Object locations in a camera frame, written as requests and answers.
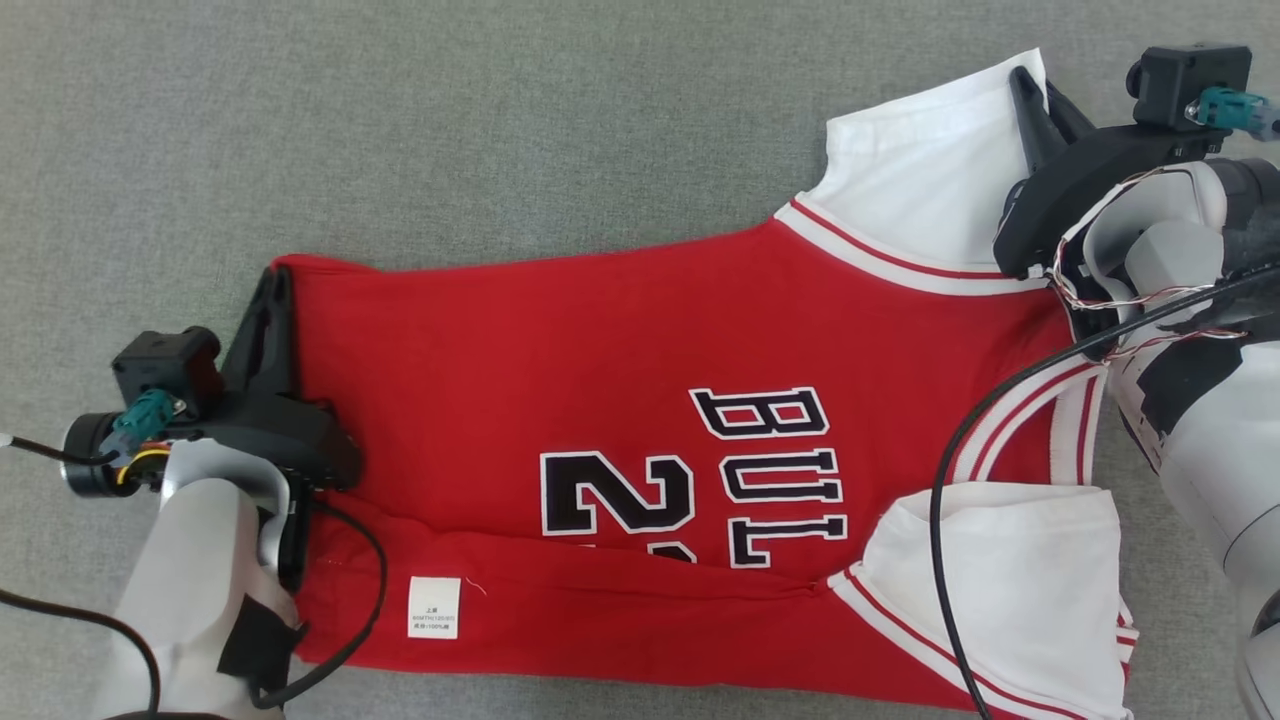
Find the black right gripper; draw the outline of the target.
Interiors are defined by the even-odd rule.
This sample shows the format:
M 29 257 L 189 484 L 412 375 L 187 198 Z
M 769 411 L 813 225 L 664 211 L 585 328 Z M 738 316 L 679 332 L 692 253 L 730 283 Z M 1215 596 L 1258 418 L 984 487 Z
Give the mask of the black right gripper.
M 1043 90 L 1027 67 L 1015 67 L 1009 85 L 1030 177 L 995 236 L 993 255 L 1004 275 L 1020 281 L 1034 265 L 1048 264 L 1050 245 L 1116 186 L 1220 152 L 1231 133 L 1138 124 L 1096 131 L 1075 102 L 1053 85 Z

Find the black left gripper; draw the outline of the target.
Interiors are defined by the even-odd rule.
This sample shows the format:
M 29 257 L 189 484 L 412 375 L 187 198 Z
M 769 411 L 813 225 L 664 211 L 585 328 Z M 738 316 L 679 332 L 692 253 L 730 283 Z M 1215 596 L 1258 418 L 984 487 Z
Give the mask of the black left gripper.
M 260 275 L 221 375 L 229 391 L 241 392 L 224 395 L 210 414 L 187 421 L 187 436 L 264 459 L 316 488 L 358 486 L 364 455 L 337 418 L 285 397 L 294 393 L 294 283 L 287 266 L 269 266 Z

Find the red basketball jersey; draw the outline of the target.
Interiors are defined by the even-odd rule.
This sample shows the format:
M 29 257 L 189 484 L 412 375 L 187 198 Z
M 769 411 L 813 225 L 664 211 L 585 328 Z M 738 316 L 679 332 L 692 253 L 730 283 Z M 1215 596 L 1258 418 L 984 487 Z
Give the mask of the red basketball jersey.
M 1066 348 L 1002 275 L 1036 49 L 827 126 L 822 181 L 659 247 L 380 272 L 292 255 L 303 391 L 380 541 L 353 665 L 970 708 L 929 489 L 1000 382 Z

